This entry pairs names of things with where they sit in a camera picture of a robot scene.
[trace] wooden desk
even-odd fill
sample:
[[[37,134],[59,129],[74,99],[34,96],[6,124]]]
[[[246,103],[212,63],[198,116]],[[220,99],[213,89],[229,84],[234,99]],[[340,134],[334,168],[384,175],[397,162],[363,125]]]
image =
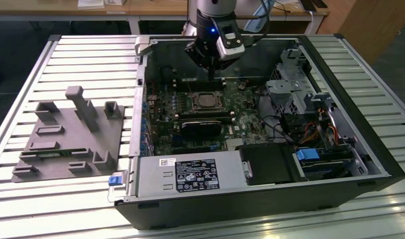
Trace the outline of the wooden desk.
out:
[[[130,4],[79,10],[78,0],[0,0],[0,20],[127,20]]]
[[[186,20],[186,0],[127,0],[123,6],[106,5],[102,9],[78,10],[78,0],[0,0],[0,20],[10,21],[90,21],[125,20],[131,33],[141,34],[142,20]],[[300,4],[286,4],[272,10],[272,21],[309,22],[306,34],[316,34],[328,9],[320,8],[312,18]]]
[[[141,20],[186,20],[188,15],[186,0],[131,0],[130,4],[130,29],[133,34],[139,34],[138,22]],[[284,10],[273,8],[270,14],[272,21],[308,21],[306,34],[316,34],[324,17],[329,14],[326,8],[318,8],[313,19],[309,13],[302,10],[300,4],[286,4]]]

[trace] power supply label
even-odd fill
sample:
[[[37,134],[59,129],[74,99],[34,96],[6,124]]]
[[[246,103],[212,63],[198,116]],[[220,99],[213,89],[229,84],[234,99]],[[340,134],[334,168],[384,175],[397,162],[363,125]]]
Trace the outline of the power supply label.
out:
[[[175,162],[175,189],[179,193],[220,189],[216,160]]]

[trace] table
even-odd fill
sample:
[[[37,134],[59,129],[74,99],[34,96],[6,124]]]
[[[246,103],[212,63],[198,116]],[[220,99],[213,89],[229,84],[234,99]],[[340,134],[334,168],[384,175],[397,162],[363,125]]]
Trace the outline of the table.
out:
[[[79,10],[78,0],[0,0],[0,21],[127,21],[131,0],[123,6]]]
[[[131,33],[141,34],[142,20],[186,20],[186,0],[127,0],[123,6],[106,5],[102,9],[78,10],[78,0],[0,0],[0,21],[129,21]],[[308,21],[306,34],[316,34],[328,9],[320,8],[312,18],[300,4],[286,4],[292,11],[285,16],[273,9],[273,21]]]
[[[186,0],[133,0],[130,5],[130,29],[133,34],[141,34],[138,22],[142,20],[186,20],[188,15]],[[318,8],[313,18],[302,10],[298,3],[286,4],[285,10],[292,11],[285,14],[284,10],[273,8],[270,14],[272,21],[308,21],[309,26],[305,34],[316,34],[324,17],[329,14],[326,8]]]
[[[37,104],[54,100],[58,107],[73,107],[63,95],[70,84],[83,86],[95,106],[109,100],[127,106],[118,170],[127,168],[135,37],[62,36],[49,41],[0,127],[0,238],[405,238],[405,180],[338,208],[153,231],[134,229],[114,209],[109,176],[11,183],[38,119]],[[309,39],[405,171],[405,105],[347,40],[332,35]],[[326,91],[314,71],[312,75]]]

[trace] wooden cabinet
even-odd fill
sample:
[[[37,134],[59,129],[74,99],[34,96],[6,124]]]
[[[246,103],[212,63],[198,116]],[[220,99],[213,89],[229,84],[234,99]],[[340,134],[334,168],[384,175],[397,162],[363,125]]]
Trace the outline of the wooden cabinet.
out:
[[[330,14],[317,33],[341,33],[373,64],[405,24],[405,0],[324,1]]]

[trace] aluminum extrusion table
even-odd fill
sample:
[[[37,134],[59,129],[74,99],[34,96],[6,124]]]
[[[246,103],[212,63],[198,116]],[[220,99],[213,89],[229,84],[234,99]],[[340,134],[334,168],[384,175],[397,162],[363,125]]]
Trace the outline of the aluminum extrusion table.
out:
[[[405,106],[345,39],[310,37],[373,129],[405,170]],[[53,37],[0,127],[0,238],[405,238],[405,180],[340,208],[158,231],[138,231],[109,202],[109,176],[11,183],[39,101],[82,85],[95,106],[126,106],[118,170],[129,164],[137,56],[135,36]],[[320,88],[326,91],[317,74]]]

